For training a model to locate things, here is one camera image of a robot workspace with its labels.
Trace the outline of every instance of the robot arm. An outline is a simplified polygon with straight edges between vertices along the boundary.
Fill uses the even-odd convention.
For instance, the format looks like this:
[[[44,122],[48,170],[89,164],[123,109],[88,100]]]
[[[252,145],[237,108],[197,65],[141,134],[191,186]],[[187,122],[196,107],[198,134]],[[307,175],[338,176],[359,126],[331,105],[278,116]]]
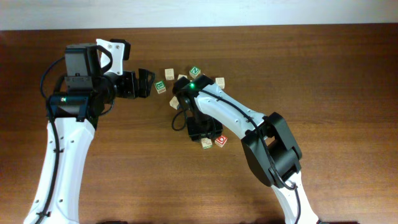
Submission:
[[[101,61],[97,50],[103,52]],[[105,114],[104,104],[113,106],[115,97],[146,98],[155,78],[144,69],[139,69],[139,79],[134,72],[124,71],[123,60],[129,53],[129,43],[118,39],[66,47],[67,92],[60,92],[60,86],[56,86],[46,99],[50,120],[47,151],[25,224],[79,222],[84,163],[98,118]]]
[[[212,126],[208,123],[222,123],[240,138],[253,174],[264,185],[274,190],[284,211],[285,222],[288,224],[316,224],[319,222],[303,189],[299,163],[302,156],[300,148],[283,117],[277,113],[266,116],[243,106],[204,75],[192,82],[186,78],[179,79],[174,85],[173,93],[177,96],[182,108],[191,110],[193,113],[193,117],[187,123],[188,133],[193,141],[205,138],[211,133],[220,135],[220,131],[213,128],[217,125]],[[274,142],[269,144],[267,149],[261,143],[253,123],[242,112],[246,113],[256,124],[261,131],[261,136],[264,138],[275,137]],[[269,150],[272,161],[268,159],[266,150]],[[271,169],[271,162],[274,162],[277,172],[285,184],[295,185],[296,190],[289,190],[277,181],[276,175]]]

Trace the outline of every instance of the wooden table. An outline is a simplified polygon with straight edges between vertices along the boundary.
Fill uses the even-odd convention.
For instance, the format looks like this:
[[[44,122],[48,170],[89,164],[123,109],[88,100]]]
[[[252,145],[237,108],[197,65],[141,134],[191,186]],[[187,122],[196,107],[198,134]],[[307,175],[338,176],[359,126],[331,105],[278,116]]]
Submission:
[[[33,202],[47,139],[39,81],[72,43],[127,39],[125,70],[225,77],[225,92],[280,113],[303,159],[303,184],[323,220],[398,221],[398,24],[0,32],[0,222]],[[50,93],[65,70],[45,82]],[[283,220],[240,140],[203,150],[175,132],[167,92],[117,99],[100,119],[80,192],[80,222],[250,223]]]

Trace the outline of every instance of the black cable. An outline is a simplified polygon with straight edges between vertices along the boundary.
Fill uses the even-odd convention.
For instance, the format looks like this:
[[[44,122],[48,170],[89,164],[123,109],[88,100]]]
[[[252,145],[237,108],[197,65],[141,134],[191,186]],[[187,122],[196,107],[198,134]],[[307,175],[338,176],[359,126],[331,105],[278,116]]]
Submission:
[[[46,97],[46,95],[45,95],[45,93],[44,93],[44,91],[43,91],[43,83],[44,83],[45,76],[49,73],[49,71],[52,69],[52,67],[54,67],[54,65],[58,64],[58,63],[59,63],[60,61],[62,61],[63,59],[65,59],[65,56],[63,56],[62,58],[60,58],[60,59],[54,61],[54,62],[48,67],[48,69],[43,73],[43,75],[42,75],[42,79],[41,79],[41,81],[40,81],[40,93],[42,94],[42,96],[43,96],[45,99],[47,99],[47,97]]]
[[[50,203],[51,203],[51,199],[52,199],[52,195],[54,193],[54,188],[55,188],[55,182],[57,180],[57,174],[58,174],[58,165],[59,165],[59,160],[60,160],[60,142],[59,142],[59,138],[58,138],[58,132],[57,132],[57,127],[55,126],[55,118],[54,118],[54,114],[52,113],[51,107],[50,107],[50,98],[47,98],[44,91],[43,91],[43,83],[44,83],[44,79],[45,76],[49,73],[49,71],[54,67],[54,65],[56,65],[57,63],[59,63],[60,61],[62,61],[63,59],[65,59],[65,56],[54,61],[49,68],[43,73],[41,81],[40,81],[40,92],[43,96],[43,98],[45,99],[45,107],[47,110],[47,115],[49,117],[49,122],[51,124],[51,128],[53,131],[53,135],[54,135],[54,141],[55,141],[55,161],[54,161],[54,170],[52,172],[52,178],[51,178],[51,183],[50,183],[50,190],[49,190],[49,194],[47,195],[47,199],[45,201],[44,204],[44,208],[41,212],[38,213],[39,218],[37,219],[37,221],[35,222],[35,224],[39,224],[43,221],[44,217],[49,216],[49,214],[47,214],[47,210],[49,209]],[[54,91],[59,91],[61,85],[63,82],[63,76],[61,76],[61,78],[58,79],[57,84],[55,86]]]
[[[104,116],[104,115],[108,114],[109,112],[111,112],[111,110],[113,109],[113,107],[114,107],[114,100],[112,100],[111,107],[110,107],[107,111],[102,112],[99,116]]]
[[[180,114],[184,114],[184,125],[181,127],[181,128],[176,128],[175,126],[174,126],[174,122],[175,122],[175,119],[177,119],[177,117],[180,115]],[[185,109],[182,109],[181,111],[179,111],[175,116],[174,116],[174,118],[173,118],[173,120],[172,120],[172,129],[174,130],[174,131],[182,131],[185,127],[186,127],[186,125],[187,125],[187,110],[185,110]]]
[[[177,95],[179,95],[179,94],[181,94],[181,93],[183,93],[183,92],[186,92],[186,91],[195,91],[195,92],[206,93],[207,95],[210,95],[210,96],[216,98],[217,100],[221,100],[222,102],[224,102],[224,103],[226,103],[226,104],[232,106],[234,109],[238,110],[238,111],[239,111],[246,119],[248,119],[248,121],[254,126],[255,130],[257,131],[257,135],[259,136],[259,138],[260,138],[260,140],[261,140],[261,143],[262,143],[262,145],[263,145],[263,147],[264,147],[264,150],[265,150],[265,152],[266,152],[266,154],[267,154],[267,158],[268,158],[268,160],[269,160],[269,163],[270,163],[270,165],[271,165],[271,169],[272,169],[272,171],[273,171],[273,176],[277,179],[276,181],[279,181],[286,189],[288,189],[288,190],[294,190],[295,193],[296,193],[297,205],[298,205],[298,215],[297,215],[296,223],[298,223],[299,218],[300,218],[300,215],[301,215],[301,204],[300,204],[299,193],[298,193],[298,191],[297,191],[297,186],[296,186],[295,183],[293,183],[293,186],[287,185],[287,184],[283,181],[282,177],[279,175],[278,170],[276,169],[276,166],[275,166],[274,159],[272,158],[272,156],[271,156],[270,153],[269,153],[269,150],[268,150],[266,141],[264,140],[264,137],[261,135],[261,132],[260,132],[259,127],[258,127],[257,124],[252,120],[252,118],[251,118],[250,116],[248,116],[243,110],[241,110],[241,109],[238,108],[236,105],[234,105],[233,103],[229,102],[228,100],[223,99],[223,98],[220,97],[220,96],[216,96],[216,95],[214,95],[214,94],[212,94],[212,93],[210,93],[210,92],[208,92],[208,91],[206,91],[206,90],[199,90],[199,89],[188,88],[188,89],[183,89],[183,90],[178,91],[175,95],[177,96]]]
[[[66,73],[61,75],[61,76],[59,76],[59,78],[58,78],[58,80],[57,80],[57,82],[55,84],[55,88],[54,88],[54,91],[53,91],[54,93],[61,91],[62,83],[65,80],[66,76],[68,76]]]
[[[55,162],[54,162],[54,170],[52,172],[52,178],[51,178],[51,184],[50,184],[50,190],[49,194],[47,195],[47,199],[44,204],[43,211],[38,213],[39,219],[35,222],[35,224],[39,224],[42,222],[43,218],[48,216],[47,210],[49,209],[52,195],[54,193],[54,188],[55,188],[55,181],[57,179],[57,173],[58,173],[58,164],[60,160],[60,142],[58,138],[58,132],[57,128],[55,127],[55,119],[54,119],[54,114],[52,113],[51,107],[50,107],[50,99],[46,100],[46,108],[47,108],[47,113],[49,115],[49,121],[51,124],[51,128],[54,134],[54,140],[55,140]]]
[[[297,190],[297,186],[294,189],[294,193],[296,194],[296,199],[297,199],[297,218],[296,218],[296,222],[294,224],[298,224],[299,223],[299,219],[301,216],[301,203],[300,203],[300,197],[299,197],[299,190]]]

